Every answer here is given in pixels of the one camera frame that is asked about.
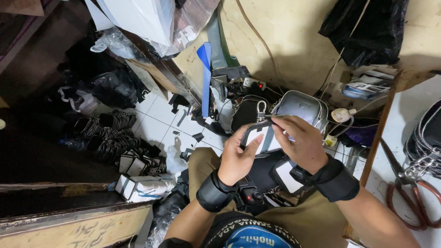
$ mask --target khaki pants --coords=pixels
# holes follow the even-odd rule
[[[211,148],[196,148],[188,161],[190,201],[202,182],[219,168],[219,157]],[[232,201],[221,213],[232,211]],[[319,192],[314,193],[297,207],[276,207],[256,217],[261,221],[278,225],[291,233],[304,248],[346,248],[342,238],[346,218],[335,203],[330,203]]]

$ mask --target bundle of tags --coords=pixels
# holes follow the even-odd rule
[[[167,196],[179,174],[166,173],[166,158],[151,158],[137,150],[126,151],[115,162],[122,173],[115,190],[128,202],[138,203]]]

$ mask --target person's right hand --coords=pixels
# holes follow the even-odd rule
[[[272,117],[274,135],[289,158],[311,174],[328,162],[323,139],[318,129],[298,116]]]

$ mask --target wrist strap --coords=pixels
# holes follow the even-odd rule
[[[219,180],[217,169],[214,170],[202,183],[196,199],[205,210],[218,213],[233,200],[238,186],[227,186]]]
[[[303,171],[305,181],[313,185],[329,202],[355,198],[360,190],[359,181],[349,173],[343,163],[329,154],[328,163],[316,174]]]

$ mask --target cardboard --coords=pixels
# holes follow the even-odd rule
[[[44,16],[40,0],[0,0],[0,12]]]

